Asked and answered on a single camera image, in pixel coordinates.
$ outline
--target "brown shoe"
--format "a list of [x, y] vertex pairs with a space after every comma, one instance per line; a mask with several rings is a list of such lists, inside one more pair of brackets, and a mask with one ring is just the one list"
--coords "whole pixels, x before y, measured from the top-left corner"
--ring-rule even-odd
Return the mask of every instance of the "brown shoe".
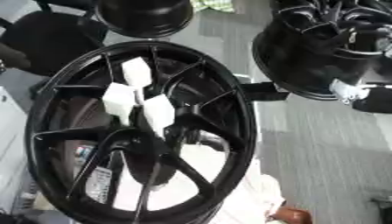
[[312, 216], [309, 212], [291, 207], [282, 206], [271, 217], [288, 224], [312, 224]]

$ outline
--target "black alloy wheel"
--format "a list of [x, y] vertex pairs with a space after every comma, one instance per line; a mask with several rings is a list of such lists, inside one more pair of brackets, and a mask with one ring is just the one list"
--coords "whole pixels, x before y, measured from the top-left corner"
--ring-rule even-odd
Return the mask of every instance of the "black alloy wheel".
[[[101, 98], [110, 82], [125, 83], [121, 64], [143, 57], [153, 83], [146, 98], [166, 94], [176, 109], [175, 123], [157, 137], [146, 125], [142, 108], [135, 108], [129, 127], [104, 112]], [[227, 142], [221, 170], [207, 180], [180, 155], [185, 144], [209, 132]], [[136, 41], [103, 47], [62, 69], [35, 101], [25, 129], [31, 175], [61, 212], [81, 223], [207, 223], [235, 189], [254, 156], [256, 122], [239, 81], [222, 64], [182, 45]], [[75, 148], [92, 145], [86, 162], [74, 171]], [[115, 169], [118, 158], [141, 185], [135, 209], [114, 207], [117, 184], [110, 184], [105, 202], [86, 193], [97, 167]], [[213, 164], [208, 157], [206, 164]], [[184, 174], [198, 189], [190, 199], [150, 210], [154, 189], [165, 188], [175, 173]]]

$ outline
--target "wheel rim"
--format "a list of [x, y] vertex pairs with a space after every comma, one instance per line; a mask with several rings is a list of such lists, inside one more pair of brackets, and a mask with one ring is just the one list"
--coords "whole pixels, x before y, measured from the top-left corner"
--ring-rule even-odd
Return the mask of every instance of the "wheel rim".
[[[176, 122], [168, 130], [168, 135], [174, 136], [166, 135], [166, 143], [147, 134], [148, 130], [141, 128], [143, 125], [137, 125], [135, 128], [119, 127], [116, 119], [110, 119], [108, 126], [53, 128], [56, 125], [61, 126], [58, 122], [53, 122], [55, 116], [58, 116], [58, 110], [62, 107], [69, 107], [74, 96], [100, 99], [105, 87], [113, 78], [115, 81], [121, 81], [119, 78], [121, 75], [116, 69], [119, 63], [139, 56], [150, 63], [153, 72], [154, 84], [146, 90], [146, 95], [154, 95], [162, 90], [176, 106]], [[162, 71], [165, 70], [165, 65], [161, 63], [161, 60], [163, 62], [171, 60], [170, 63], [167, 62], [169, 64], [182, 63], [182, 68], [168, 74], [166, 68], [166, 71]], [[102, 78], [102, 74], [100, 75], [102, 71], [108, 74], [105, 78]], [[202, 85], [206, 87], [203, 89], [205, 93], [198, 98], [195, 95], [198, 95], [200, 91], [196, 90], [201, 89]], [[186, 95], [184, 89], [193, 97], [190, 98], [190, 106], [184, 105], [186, 101], [184, 100], [186, 97], [183, 96]], [[213, 114], [218, 115], [219, 113], [215, 111], [221, 112], [221, 105], [227, 105], [228, 102], [232, 104], [231, 112], [226, 111], [226, 115], [223, 115], [225, 118], [221, 118], [222, 123], [226, 125], [222, 127]], [[195, 115], [193, 113], [195, 109], [201, 111], [204, 109], [204, 112], [202, 115]], [[131, 116], [131, 119], [132, 117], [135, 120], [138, 118], [137, 115]], [[183, 128], [188, 130], [186, 136]], [[198, 133], [199, 130], [206, 130], [229, 143], [230, 152], [227, 160], [212, 183], [205, 181], [197, 172], [194, 172], [191, 166], [184, 163], [180, 156], [172, 153], [173, 148], [188, 138], [191, 130], [196, 130]], [[147, 192], [151, 189], [149, 183], [144, 183], [143, 187], [148, 189], [139, 198], [136, 210], [131, 212], [116, 209], [89, 198], [84, 189], [89, 175], [114, 150], [121, 151], [123, 155], [138, 153], [135, 150], [129, 151], [130, 147], [125, 147], [125, 149], [118, 145], [124, 138], [132, 140], [135, 137], [142, 138], [143, 145], [132, 145], [134, 146], [131, 147], [132, 149], [149, 148], [147, 150], [150, 153], [149, 157], [156, 159], [154, 161], [158, 160], [161, 165], [174, 167], [177, 172], [185, 174], [196, 184], [199, 193], [184, 203], [157, 211], [146, 211], [142, 205], [143, 197], [148, 198]], [[65, 67], [46, 85], [35, 101], [25, 131], [29, 169], [43, 194], [60, 211], [77, 221], [86, 223], [130, 223], [130, 221], [134, 223], [196, 223], [195, 221], [201, 215], [211, 213], [221, 204], [237, 186], [253, 157], [255, 138], [256, 126], [252, 108], [245, 99], [239, 82], [224, 66], [201, 52], [181, 45], [156, 41], [112, 45], [82, 56]], [[54, 167], [52, 161], [56, 158], [54, 151], [61, 148], [59, 143], [65, 140], [89, 140], [97, 142], [98, 145], [89, 156], [88, 162], [82, 166], [85, 174], [76, 175], [73, 183], [65, 183], [59, 175], [64, 171], [61, 167]], [[155, 146], [145, 147], [146, 144], [151, 143]]]

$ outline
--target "gray carpet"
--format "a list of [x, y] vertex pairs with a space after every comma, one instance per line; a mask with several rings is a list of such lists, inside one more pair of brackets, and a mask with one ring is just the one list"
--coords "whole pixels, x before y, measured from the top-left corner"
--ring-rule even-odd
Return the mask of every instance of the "gray carpet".
[[[212, 55], [233, 73], [265, 80], [250, 46], [270, 21], [268, 0], [235, 0], [235, 7], [238, 14], [198, 13], [187, 28], [166, 40]], [[37, 9], [27, 0], [0, 0], [0, 16], [5, 18]], [[110, 33], [106, 44], [128, 40]], [[0, 76], [0, 85], [28, 110], [26, 89], [38, 79], [10, 70]], [[378, 211], [369, 199], [392, 195], [391, 115], [360, 113], [338, 102], [294, 95], [258, 107], [262, 170], [279, 179], [289, 205], [310, 210], [316, 224], [378, 223]]]

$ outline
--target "white block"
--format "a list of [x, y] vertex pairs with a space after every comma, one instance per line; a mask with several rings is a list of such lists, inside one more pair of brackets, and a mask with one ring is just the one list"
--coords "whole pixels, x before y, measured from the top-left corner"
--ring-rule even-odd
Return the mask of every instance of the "white block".
[[151, 69], [140, 57], [122, 63], [122, 72], [128, 85], [133, 88], [144, 88], [152, 83]]
[[136, 106], [134, 91], [133, 87], [112, 82], [102, 97], [106, 113], [118, 116], [122, 125], [130, 125], [130, 112]]
[[160, 137], [164, 135], [164, 128], [174, 124], [175, 109], [164, 94], [145, 101], [143, 112], [151, 128]]

